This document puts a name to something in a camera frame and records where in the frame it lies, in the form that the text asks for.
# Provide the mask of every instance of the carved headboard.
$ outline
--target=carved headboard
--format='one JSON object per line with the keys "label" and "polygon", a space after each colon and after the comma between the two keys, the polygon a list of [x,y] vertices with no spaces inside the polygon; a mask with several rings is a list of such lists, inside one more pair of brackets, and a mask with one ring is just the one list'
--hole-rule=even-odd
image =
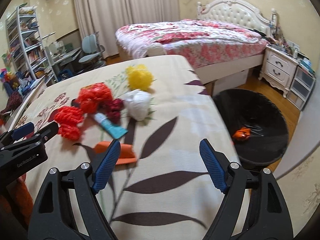
{"label": "carved headboard", "polygon": [[204,9],[201,2],[198,2],[197,12],[199,20],[232,23],[270,36],[270,21],[260,14],[258,8],[243,0],[215,0]]}

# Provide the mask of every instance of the pink floral blanket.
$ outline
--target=pink floral blanket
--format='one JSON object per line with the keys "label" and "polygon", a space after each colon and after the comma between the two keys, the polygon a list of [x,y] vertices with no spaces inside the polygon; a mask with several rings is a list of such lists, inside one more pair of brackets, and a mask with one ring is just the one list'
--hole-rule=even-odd
{"label": "pink floral blanket", "polygon": [[116,32],[116,38],[133,58],[145,57],[152,44],[160,43],[167,54],[185,56],[194,68],[249,57],[268,44],[258,33],[245,28],[198,20],[128,25]]}

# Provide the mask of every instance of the beige curtain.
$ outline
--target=beige curtain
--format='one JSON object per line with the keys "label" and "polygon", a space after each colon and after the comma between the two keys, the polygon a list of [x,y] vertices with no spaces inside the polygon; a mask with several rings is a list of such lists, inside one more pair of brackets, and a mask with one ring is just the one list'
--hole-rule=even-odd
{"label": "beige curtain", "polygon": [[126,0],[133,23],[172,22],[180,19],[179,0]]}
{"label": "beige curtain", "polygon": [[129,24],[179,20],[178,0],[74,0],[81,38],[99,32],[104,57],[118,53],[116,31]]}

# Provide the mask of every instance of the drawer handle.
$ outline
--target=drawer handle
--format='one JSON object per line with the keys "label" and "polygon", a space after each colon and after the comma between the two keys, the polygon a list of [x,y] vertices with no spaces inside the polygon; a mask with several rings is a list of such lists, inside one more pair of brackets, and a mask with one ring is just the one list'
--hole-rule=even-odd
{"label": "drawer handle", "polygon": [[281,62],[279,62],[279,61],[276,61],[276,64],[280,64],[281,67],[283,67],[283,65],[282,65]]}
{"label": "drawer handle", "polygon": [[273,73],[276,74],[276,75],[280,75],[281,74],[280,72],[276,73],[275,70],[273,70]]}

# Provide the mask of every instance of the trash bin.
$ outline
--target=trash bin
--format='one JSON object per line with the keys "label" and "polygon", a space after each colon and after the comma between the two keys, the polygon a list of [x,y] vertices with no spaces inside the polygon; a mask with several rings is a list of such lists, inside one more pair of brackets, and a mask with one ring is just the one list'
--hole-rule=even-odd
{"label": "trash bin", "polygon": [[280,110],[264,95],[245,89],[228,89],[213,97],[232,137],[242,127],[251,129],[245,141],[233,139],[241,164],[260,171],[280,159],[289,132]]}

